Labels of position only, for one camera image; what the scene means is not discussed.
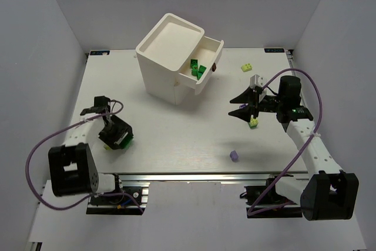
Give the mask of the green square lego brick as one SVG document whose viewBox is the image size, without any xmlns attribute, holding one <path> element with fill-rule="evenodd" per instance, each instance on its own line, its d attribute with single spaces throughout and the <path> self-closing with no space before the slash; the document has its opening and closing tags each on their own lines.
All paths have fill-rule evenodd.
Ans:
<svg viewBox="0 0 376 251">
<path fill-rule="evenodd" d="M 190 68 L 194 68 L 198 66 L 198 60 L 197 59 L 191 59 L 190 60 Z"/>
</svg>

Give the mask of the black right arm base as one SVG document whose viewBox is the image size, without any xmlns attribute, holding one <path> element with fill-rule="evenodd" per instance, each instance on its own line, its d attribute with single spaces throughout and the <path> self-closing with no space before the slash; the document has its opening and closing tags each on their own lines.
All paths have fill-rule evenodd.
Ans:
<svg viewBox="0 0 376 251">
<path fill-rule="evenodd" d="M 265 184 L 263 185 L 248 185 L 244 187 L 244 192 L 239 195 L 239 198 L 246 201 L 246 211 L 250 209 L 250 206 L 253 204 L 253 202 L 263 193 L 263 191 L 269 184 L 272 183 L 275 178 L 276 176 L 271 175 L 265 180 Z M 278 207 L 256 213 L 251 216 L 247 215 L 247 217 L 249 219 L 302 218 L 303 215 L 301 209 L 297 204 L 293 203 L 291 205 L 280 207 L 280 205 L 286 204 L 288 202 L 289 200 L 286 197 L 278 195 L 276 193 L 276 189 L 272 188 L 269 192 L 267 192 L 265 197 L 263 197 L 262 200 L 259 201 L 256 207 L 252 210 L 252 213 L 272 206 Z"/>
</svg>

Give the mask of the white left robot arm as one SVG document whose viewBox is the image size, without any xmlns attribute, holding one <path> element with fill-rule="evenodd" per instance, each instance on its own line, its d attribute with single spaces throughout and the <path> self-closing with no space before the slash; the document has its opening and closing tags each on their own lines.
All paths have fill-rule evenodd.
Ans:
<svg viewBox="0 0 376 251">
<path fill-rule="evenodd" d="M 48 152 L 52 190 L 55 196 L 119 193 L 121 184 L 115 173 L 99 173 L 91 151 L 96 141 L 111 150 L 122 150 L 133 139 L 132 127 L 111 113 L 116 101 L 94 97 L 93 106 L 80 113 L 80 125 L 61 146 Z"/>
</svg>

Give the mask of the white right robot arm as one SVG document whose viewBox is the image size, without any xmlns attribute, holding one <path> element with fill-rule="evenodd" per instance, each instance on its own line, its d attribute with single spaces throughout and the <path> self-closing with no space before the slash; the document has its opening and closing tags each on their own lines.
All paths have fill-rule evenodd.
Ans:
<svg viewBox="0 0 376 251">
<path fill-rule="evenodd" d="M 265 197 L 276 196 L 286 199 L 275 206 L 277 209 L 297 204 L 310 221 L 351 219 L 359 180 L 354 173 L 345 172 L 325 147 L 317 132 L 318 122 L 301 104 L 300 79 L 282 76 L 275 95 L 268 95 L 267 88 L 263 77 L 252 76 L 249 87 L 231 100 L 231 103 L 243 104 L 243 107 L 229 112 L 229 115 L 251 122 L 261 112 L 275 113 L 298 150 L 294 160 L 303 160 L 309 180 L 298 180 L 289 174 L 292 165 L 288 164 L 278 176 L 268 179 L 266 188 L 250 204 L 247 215 L 252 217 L 263 213 L 264 209 L 255 210 L 255 207 Z"/>
</svg>

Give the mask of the green yellow lego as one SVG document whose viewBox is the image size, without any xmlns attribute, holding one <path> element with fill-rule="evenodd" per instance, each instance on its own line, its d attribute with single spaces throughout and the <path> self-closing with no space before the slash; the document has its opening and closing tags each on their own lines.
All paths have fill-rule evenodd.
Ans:
<svg viewBox="0 0 376 251">
<path fill-rule="evenodd" d="M 248 123 L 250 129 L 254 129 L 258 126 L 259 120 L 257 118 L 251 118 L 250 122 Z"/>
</svg>

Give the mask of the green long lego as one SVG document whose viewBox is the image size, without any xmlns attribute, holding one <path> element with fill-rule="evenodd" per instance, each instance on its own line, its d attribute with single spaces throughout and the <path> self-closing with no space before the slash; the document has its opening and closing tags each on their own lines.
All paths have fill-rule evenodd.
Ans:
<svg viewBox="0 0 376 251">
<path fill-rule="evenodd" d="M 119 144 L 120 149 L 127 149 L 132 143 L 133 137 L 133 135 L 127 134 Z"/>
</svg>

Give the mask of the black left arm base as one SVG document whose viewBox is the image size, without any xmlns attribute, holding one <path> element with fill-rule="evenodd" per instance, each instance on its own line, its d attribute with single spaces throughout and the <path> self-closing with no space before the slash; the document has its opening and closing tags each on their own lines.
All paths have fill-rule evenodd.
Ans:
<svg viewBox="0 0 376 251">
<path fill-rule="evenodd" d="M 89 199 L 87 215 L 140 216 L 146 209 L 149 183 L 117 178 L 113 192 Z"/>
</svg>

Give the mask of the white top drawer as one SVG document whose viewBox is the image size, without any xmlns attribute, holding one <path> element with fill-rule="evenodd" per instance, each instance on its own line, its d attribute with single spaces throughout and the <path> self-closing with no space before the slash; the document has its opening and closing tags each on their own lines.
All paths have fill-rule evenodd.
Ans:
<svg viewBox="0 0 376 251">
<path fill-rule="evenodd" d="M 223 45 L 223 40 L 218 41 L 204 36 L 180 68 L 177 77 L 179 83 L 193 89 L 195 95 L 200 94 L 219 64 Z M 204 66 L 206 68 L 199 79 L 192 75 L 192 68 L 190 67 L 192 59 L 197 59 L 199 67 Z"/>
</svg>

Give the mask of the green square studded lego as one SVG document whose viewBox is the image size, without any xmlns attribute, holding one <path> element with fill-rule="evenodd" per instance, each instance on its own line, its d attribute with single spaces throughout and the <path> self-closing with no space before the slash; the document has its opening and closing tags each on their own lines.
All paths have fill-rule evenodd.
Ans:
<svg viewBox="0 0 376 251">
<path fill-rule="evenodd" d="M 203 66 L 203 65 L 200 65 L 198 70 L 197 70 L 197 73 L 204 74 L 205 71 L 206 71 L 206 67 Z"/>
</svg>

